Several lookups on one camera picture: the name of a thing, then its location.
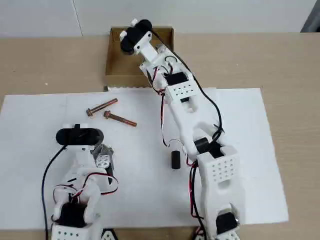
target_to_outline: black wire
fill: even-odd
[[[59,156],[59,154],[66,149],[67,145],[64,145],[55,155],[54,157],[50,160],[48,165],[46,166],[44,170],[44,174],[42,177],[42,185],[41,185],[41,200],[42,200],[42,207],[43,207],[43,215],[44,215],[44,225],[45,225],[45,240],[49,239],[49,231],[48,231],[48,221],[47,221],[47,209],[46,209],[46,203],[45,203],[45,179],[47,172],[53,163],[53,161]]]
[[[175,56],[171,56],[171,55],[166,56],[166,57],[164,58],[164,61],[166,62],[168,58],[174,58],[175,61],[178,62],[177,58],[176,58]]]
[[[218,129],[217,131],[212,135],[212,142],[209,143],[208,145],[208,149],[211,149],[212,145],[219,139],[219,137],[221,136],[221,133],[223,131],[223,128],[222,128],[222,117],[221,117],[221,112],[220,112],[220,109],[219,107],[217,106],[217,104],[204,92],[204,90],[202,89],[200,83],[198,82],[198,80],[196,79],[196,76],[191,72],[190,68],[188,67],[188,65],[179,57],[178,54],[176,54],[174,51],[171,50],[171,48],[163,41],[163,39],[155,32],[153,31],[153,29],[150,29],[150,32],[153,33],[153,35],[155,35],[161,42],[162,44],[164,44],[180,61],[181,63],[185,66],[186,69],[188,69],[190,71],[190,73],[192,74],[193,76],[193,79],[195,80],[196,84],[198,85],[199,89],[200,89],[200,92],[203,94],[203,96],[210,102],[213,104],[213,106],[215,107],[216,109],[216,112],[218,114],[218,118],[219,118],[219,126],[218,126]]]
[[[193,164],[194,164],[194,167],[192,166],[190,169],[190,175],[191,175],[192,170],[194,169],[192,172],[192,179],[191,179],[191,198],[192,198],[193,208],[194,208],[196,218],[198,219],[199,224],[201,226],[201,229],[203,231],[204,240],[207,240],[207,233],[206,233],[205,225],[203,224],[202,219],[199,215],[197,204],[196,204],[196,197],[195,197],[195,181],[196,181],[196,171],[198,168],[198,160],[196,160]]]
[[[165,66],[160,65],[159,68],[160,68],[160,67],[163,67],[163,68],[165,69],[166,73],[169,74],[169,71],[168,71],[168,69],[167,69]]]

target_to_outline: white paper sheet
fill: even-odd
[[[212,89],[206,89],[210,96]],[[112,98],[109,110],[137,122],[131,127],[104,119],[103,111],[88,118],[85,110]],[[218,89],[223,124],[241,157],[246,197],[246,224],[284,222],[288,209],[275,157],[269,123],[258,88]],[[192,226],[188,197],[189,168],[170,167],[170,151],[162,145],[160,98],[150,89],[112,89],[105,93],[8,95],[0,114],[0,229],[44,227],[42,175],[60,149],[55,141],[64,123],[88,123],[104,133],[114,149],[114,174],[119,189],[102,196],[97,206],[102,224],[119,227]],[[177,135],[168,109],[166,138]],[[47,212],[53,210],[52,189],[72,164],[63,152],[48,172]],[[200,178],[197,176],[197,189]]]

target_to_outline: red wire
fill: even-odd
[[[82,188],[84,188],[84,187],[86,186],[88,178],[89,178],[90,176],[92,176],[92,175],[108,176],[108,177],[113,178],[113,179],[116,181],[116,183],[119,184],[118,179],[116,179],[114,176],[111,176],[111,175],[109,175],[109,174],[107,174],[107,173],[102,173],[102,172],[92,172],[92,173],[90,173],[89,175],[86,176]],[[115,191],[117,191],[117,190],[118,190],[118,187],[116,187],[116,189],[113,190],[113,191],[102,192],[101,195],[113,194],[113,193],[114,193]],[[76,195],[74,195],[73,197],[74,197],[74,198],[75,198],[75,197],[78,197],[83,191],[84,191],[84,190],[81,190],[80,192],[78,192],[78,193],[77,193]]]
[[[164,92],[161,94],[162,99],[161,99],[161,108],[160,108],[160,120],[161,120],[161,135],[162,135],[162,142],[163,144],[168,147],[166,144],[165,138],[164,138],[164,131],[163,131],[163,125],[164,125],[164,106],[165,106],[165,94]]]
[[[189,198],[190,198],[190,213],[191,216],[195,219],[197,219],[198,217],[196,215],[194,215],[194,202],[192,201],[192,174],[191,171],[192,169],[195,169],[196,165],[194,163],[192,163],[191,165],[191,169],[190,169],[190,175],[189,175]]]
[[[188,154],[186,155],[185,163],[186,163],[189,167],[192,167],[192,165],[194,164],[194,163],[189,163],[189,156],[188,156]]]

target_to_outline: screw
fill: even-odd
[[[118,102],[118,99],[114,98],[114,99],[112,99],[110,101],[107,101],[107,102],[105,102],[105,103],[103,103],[103,104],[101,104],[99,106],[96,106],[95,108],[92,108],[92,109],[88,108],[86,110],[86,114],[88,115],[88,117],[92,117],[94,113],[96,113],[96,112],[98,112],[98,111],[110,106],[111,104],[115,104],[116,102]]]
[[[122,122],[122,123],[125,123],[125,124],[128,124],[130,126],[133,126],[133,127],[136,127],[137,126],[137,123],[134,122],[134,121],[130,121],[130,120],[127,120],[123,117],[120,117],[120,116],[117,116],[117,115],[114,115],[112,114],[110,111],[105,111],[103,116],[108,119],[108,118],[111,118],[111,119],[114,119],[114,120],[117,120],[119,122]]]

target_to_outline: black cylindrical part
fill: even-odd
[[[172,169],[181,168],[180,151],[175,150],[171,152],[171,168]]]

